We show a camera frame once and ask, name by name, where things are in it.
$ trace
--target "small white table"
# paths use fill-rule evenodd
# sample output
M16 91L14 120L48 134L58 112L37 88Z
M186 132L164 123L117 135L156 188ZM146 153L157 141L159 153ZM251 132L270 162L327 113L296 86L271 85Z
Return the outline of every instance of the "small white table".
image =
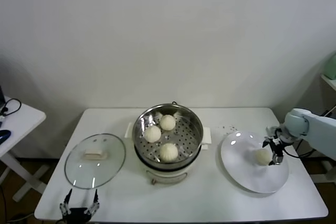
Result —
M249 222L321 218L328 215L319 192L301 160L286 156L290 175L274 194L257 194L239 186L225 171L219 146L226 133L234 130L266 134L266 127L278 125L267 108L192 109L203 126L211 129L212 144L201 151L192 172L174 185L152 185L140 168L133 143L123 136L129 122L145 109L86 110L35 210L43 220L61 219L59 204L72 188L69 207L88 207L94 190L72 187L64 164L69 152L84 138L113 133L124 140L126 160L110 182L98 188L100 209L92 222Z
M321 75L321 78L336 91L336 80L330 80L328 77L325 75Z
M9 109L8 112L14 111L18 108L18 102L10 102L7 107ZM0 145L0 160L8 166L0 176L0 184L10 170L13 170L27 181L27 183L13 196L13 199L16 202L19 202L31 188L42 194L46 187L46 184L38 179L48 170L48 166L43 165L34 175L32 175L20 165L13 155L9 153L21 139L35 129L45 118L46 115L44 112L22 104L19 111L6 117L0 128L0 130L10 130L12 132L10 137Z
M324 80L331 88L336 91L336 80L330 80L325 75L321 75L322 80ZM336 185L336 166L332 166L332 164L328 160L321 161L323 167L326 169L325 174L312 174L310 175L311 179L314 183L334 183Z

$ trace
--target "wooden floor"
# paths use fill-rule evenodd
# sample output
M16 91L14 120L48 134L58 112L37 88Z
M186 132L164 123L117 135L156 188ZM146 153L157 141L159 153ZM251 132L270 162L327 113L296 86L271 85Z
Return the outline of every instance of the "wooden floor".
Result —
M39 169L39 167L45 164L44 162L40 161L24 161L22 165L31 173L34 173ZM44 183L48 183L53 170L55 169L57 163L56 162L49 162L47 163L51 168L50 170L41 178ZM317 161L304 161L304 165L309 174L319 174L324 173L323 167ZM5 169L5 165L0 162L0 174ZM5 181L1 184L1 187L4 190L5 198L6 198L6 205L7 205L7 220L11 220L15 218L18 214L28 214L34 212L38 201L41 195L34 191L30 190L27 195L19 202L16 203L12 200L12 196L16 191L25 183L25 181L16 175L14 172L10 171L8 176L6 177ZM327 204L329 209L328 217L319 220L301 220L301 221L291 221L291 222L277 222L277 223L304 223L304 224L332 224L336 223L336 186L332 183L328 184L318 184L317 188L324 200ZM0 194L0 224L5 223L5 207L4 201ZM27 223L27 224L41 224L41 220L37 220L34 216L31 216L27 219L27 222L17 222L17 223ZM52 221L44 221L44 224L54 223Z

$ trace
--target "white wall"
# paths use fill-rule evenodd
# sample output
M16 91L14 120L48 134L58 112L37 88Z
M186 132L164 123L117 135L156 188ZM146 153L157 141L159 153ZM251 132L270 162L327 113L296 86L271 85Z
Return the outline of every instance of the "white wall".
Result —
M0 82L47 114L16 153L58 157L88 107L281 117L335 42L335 0L0 0Z

